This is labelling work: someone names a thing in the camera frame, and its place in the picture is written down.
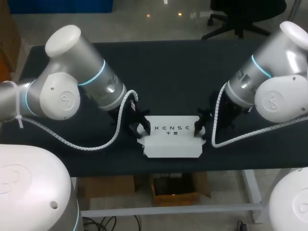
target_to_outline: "black cable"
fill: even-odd
[[[106,217],[104,217],[104,219],[101,221],[100,225],[103,225],[103,221],[105,220],[105,218],[106,218]],[[107,221],[107,223],[105,224],[105,226],[104,226],[104,227],[105,227],[105,231],[107,231],[107,230],[106,230],[106,227],[107,227],[108,223],[111,221],[111,219],[112,219],[112,218],[114,218],[114,219],[115,219],[115,223],[114,223],[114,225],[113,225],[113,227],[112,227],[111,231],[113,231],[113,230],[115,229],[115,225],[116,225],[116,217],[115,217],[115,216],[113,216],[113,217],[110,217],[110,218],[109,218],[109,220]]]
[[[141,231],[141,224],[140,224],[140,222],[139,222],[139,219],[138,219],[138,217],[137,217],[136,215],[134,215],[134,217],[135,217],[135,219],[136,219],[136,221],[137,221],[137,223],[138,223],[138,231]],[[102,219],[102,221],[100,222],[100,224],[97,223],[95,220],[93,220],[93,219],[91,219],[91,218],[88,218],[88,217],[82,217],[82,218],[83,218],[83,219],[87,219],[87,220],[90,221],[90,222],[84,223],[83,226],[87,226],[87,225],[96,225],[97,231],[107,231],[106,227],[107,227],[107,225],[109,224],[109,222],[110,222],[113,218],[115,219],[115,222],[114,222],[114,225],[113,225],[111,231],[114,231],[114,229],[115,229],[115,227],[116,227],[116,226],[115,226],[115,225],[116,225],[116,216],[110,217],[110,218],[108,219],[108,221],[106,222],[105,225],[103,225],[103,222],[104,222],[104,220],[106,219],[106,217],[104,217],[104,218]]]
[[[98,224],[95,220],[93,220],[93,219],[91,219],[91,218],[88,218],[88,217],[82,217],[82,219],[86,219],[86,220],[90,220],[90,221],[91,221],[91,222],[88,222],[88,223],[83,224],[83,226],[95,224],[96,227],[97,227],[97,231],[100,231],[100,226],[99,226],[99,224]]]
[[[140,225],[139,219],[136,215],[134,215],[134,217],[136,218],[137,223],[138,223],[138,230],[141,231],[141,225]]]

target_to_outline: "cable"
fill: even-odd
[[[296,124],[296,123],[308,120],[308,116],[304,116],[304,117],[300,117],[300,118],[297,118],[297,119],[293,119],[293,120],[286,122],[286,123],[283,123],[283,124],[277,124],[277,125],[273,125],[273,126],[270,126],[270,127],[267,127],[267,128],[259,129],[257,131],[252,131],[252,132],[246,133],[244,135],[232,138],[228,141],[224,141],[222,143],[216,143],[215,138],[216,138],[216,127],[217,127],[217,121],[218,121],[219,104],[220,104],[221,95],[222,95],[222,93],[225,89],[226,84],[227,83],[225,83],[222,86],[222,88],[220,89],[220,92],[218,94],[217,101],[216,101],[216,106],[215,106],[214,124],[213,124],[213,131],[212,131],[212,146],[215,147],[215,148],[226,146],[228,144],[246,139],[248,137],[252,137],[252,136],[259,135],[259,134],[262,134],[262,133],[265,133],[265,132],[268,132],[268,131],[273,131],[273,130],[276,130],[276,129],[279,129],[279,128],[283,128],[283,127],[286,127],[286,126],[289,126],[289,125],[292,125],[292,124]]]
[[[136,215],[134,215],[134,217],[135,217],[135,219],[137,220],[137,223],[138,223],[138,231],[141,231],[141,225],[140,225],[139,219],[137,218]],[[115,227],[116,227],[116,226],[115,226],[115,225],[116,225],[116,216],[110,217],[110,218],[108,219],[108,221],[106,222],[105,225],[103,225],[103,222],[104,222],[104,220],[106,219],[106,217],[104,217],[104,218],[102,219],[102,221],[100,222],[100,224],[97,223],[96,221],[94,221],[94,220],[91,219],[91,218],[88,218],[88,217],[82,217],[82,218],[83,218],[83,219],[90,220],[90,222],[84,223],[83,226],[87,226],[87,225],[96,225],[97,231],[107,231],[106,227],[107,227],[108,223],[109,223],[112,219],[114,219],[115,222],[114,222],[113,227],[111,228],[111,231],[114,231],[114,229],[115,229]]]
[[[88,223],[84,223],[83,226],[95,224],[96,227],[97,227],[97,231],[100,231],[99,224],[95,220],[88,218],[88,217],[82,217],[82,219],[87,219],[87,220],[91,221],[91,222],[88,222]]]
[[[140,225],[139,219],[136,215],[134,215],[134,217],[136,218],[137,223],[138,223],[138,231],[141,231],[141,225]]]
[[[78,150],[83,150],[83,151],[97,151],[97,150],[100,150],[100,149],[104,149],[106,147],[108,147],[110,144],[112,144],[117,136],[119,135],[120,133],[120,128],[121,128],[121,119],[122,119],[122,114],[123,114],[123,109],[124,109],[124,105],[125,105],[125,102],[126,100],[128,99],[128,97],[133,94],[134,95],[134,98],[136,101],[138,101],[138,94],[134,91],[134,90],[129,90],[123,100],[122,100],[122,103],[120,105],[120,109],[119,109],[119,114],[118,114],[118,117],[117,117],[117,124],[116,124],[116,130],[115,130],[115,134],[114,136],[111,138],[110,141],[108,141],[106,144],[104,145],[101,145],[101,146],[98,146],[98,147],[82,147],[82,146],[78,146],[78,145],[75,145],[69,141],[67,141],[66,139],[62,138],[61,136],[59,136],[57,133],[53,132],[52,130],[50,130],[48,127],[40,124],[39,122],[33,120],[33,119],[29,119],[29,118],[22,118],[22,120],[26,121],[26,122],[29,122],[31,124],[34,124],[36,126],[38,126],[39,128],[43,129],[44,131],[48,132],[49,134],[51,134],[53,137],[55,137],[56,139],[58,139],[59,141],[61,141],[62,143],[66,144],[67,146],[70,146],[72,148],[75,148],[75,149],[78,149]]]
[[[104,218],[103,218],[103,220],[101,221],[100,225],[103,225],[103,221],[105,220],[105,218],[106,218],[106,217],[104,217]],[[113,216],[113,217],[110,217],[110,218],[109,218],[109,220],[107,221],[107,223],[105,224],[105,226],[104,226],[104,227],[105,227],[105,230],[106,230],[106,226],[108,225],[108,223],[111,221],[111,219],[112,219],[112,218],[114,218],[114,219],[115,219],[115,222],[114,222],[114,225],[113,225],[113,227],[112,227],[111,231],[113,231],[113,230],[115,229],[115,225],[116,225],[116,217],[115,217],[115,216]]]

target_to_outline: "white cylindrical robot base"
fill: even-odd
[[[308,167],[285,176],[269,202],[269,218],[275,231],[308,230]]]
[[[83,231],[67,169],[41,148],[0,145],[0,205],[4,231]]]

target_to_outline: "metal table frame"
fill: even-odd
[[[206,213],[206,212],[233,212],[233,211],[253,211],[255,223],[264,223],[268,216],[268,206],[270,195],[276,184],[289,172],[291,168],[281,169],[273,183],[262,198],[253,170],[242,170],[246,190],[250,203],[234,205],[193,205],[193,206],[173,206],[173,207],[148,207],[148,208],[123,208],[81,211],[83,217],[98,218],[109,216],[130,216],[130,215],[150,215],[150,214],[179,214],[179,213]],[[72,178],[74,186],[77,185],[77,178]]]

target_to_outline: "chair base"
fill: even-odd
[[[230,30],[234,30],[234,34],[239,37],[239,39],[244,38],[244,30],[252,31],[260,35],[269,36],[270,32],[264,30],[258,26],[253,25],[252,23],[241,22],[236,20],[230,20],[227,16],[219,15],[219,14],[211,14],[209,20],[207,21],[208,26],[213,25],[213,19],[218,19],[224,22],[224,25],[221,28],[218,28],[204,36],[202,36],[202,40],[211,38],[213,36],[225,33]]]

